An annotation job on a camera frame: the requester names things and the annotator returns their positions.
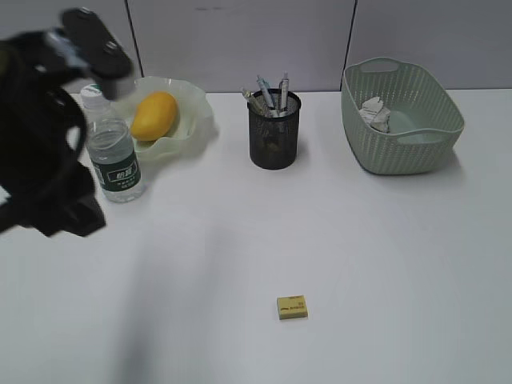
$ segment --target pen holder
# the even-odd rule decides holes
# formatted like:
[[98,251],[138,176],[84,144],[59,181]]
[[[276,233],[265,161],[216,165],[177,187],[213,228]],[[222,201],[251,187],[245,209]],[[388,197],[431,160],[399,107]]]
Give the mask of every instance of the pen holder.
[[[270,89],[277,105],[281,105],[281,90]],[[271,118],[262,92],[254,97],[264,106],[264,115],[247,103],[249,110],[249,152],[250,159],[266,170],[281,170],[291,165],[297,155],[298,113],[301,100],[288,92],[286,116]]]

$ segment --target eraser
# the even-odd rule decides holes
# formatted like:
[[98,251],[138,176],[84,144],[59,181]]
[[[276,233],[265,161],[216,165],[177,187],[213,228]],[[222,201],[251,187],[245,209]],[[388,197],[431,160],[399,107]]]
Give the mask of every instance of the eraser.
[[278,298],[279,320],[286,318],[307,318],[307,306],[304,296]]

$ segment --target green plastic basket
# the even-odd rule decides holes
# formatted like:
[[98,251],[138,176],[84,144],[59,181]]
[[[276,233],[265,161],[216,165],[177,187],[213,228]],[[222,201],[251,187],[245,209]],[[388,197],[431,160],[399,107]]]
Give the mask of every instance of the green plastic basket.
[[[366,124],[359,110],[379,96],[390,132]],[[419,174],[438,168],[464,128],[441,84],[424,68],[391,58],[349,66],[343,74],[343,126],[361,166],[374,174]]]

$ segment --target white bottle cap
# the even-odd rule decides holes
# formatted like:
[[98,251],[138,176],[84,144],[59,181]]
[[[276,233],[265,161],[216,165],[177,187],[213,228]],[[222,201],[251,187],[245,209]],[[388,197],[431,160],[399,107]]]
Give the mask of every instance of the white bottle cap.
[[88,110],[103,108],[110,104],[110,102],[103,97],[98,84],[84,86],[80,91],[80,97],[82,98],[83,107]]

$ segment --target water bottle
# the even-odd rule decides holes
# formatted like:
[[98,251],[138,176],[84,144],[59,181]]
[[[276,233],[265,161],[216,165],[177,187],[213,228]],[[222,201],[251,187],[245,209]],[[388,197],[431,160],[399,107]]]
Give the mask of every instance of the water bottle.
[[80,92],[87,117],[87,152],[106,198],[129,202],[144,192],[128,126],[96,84]]

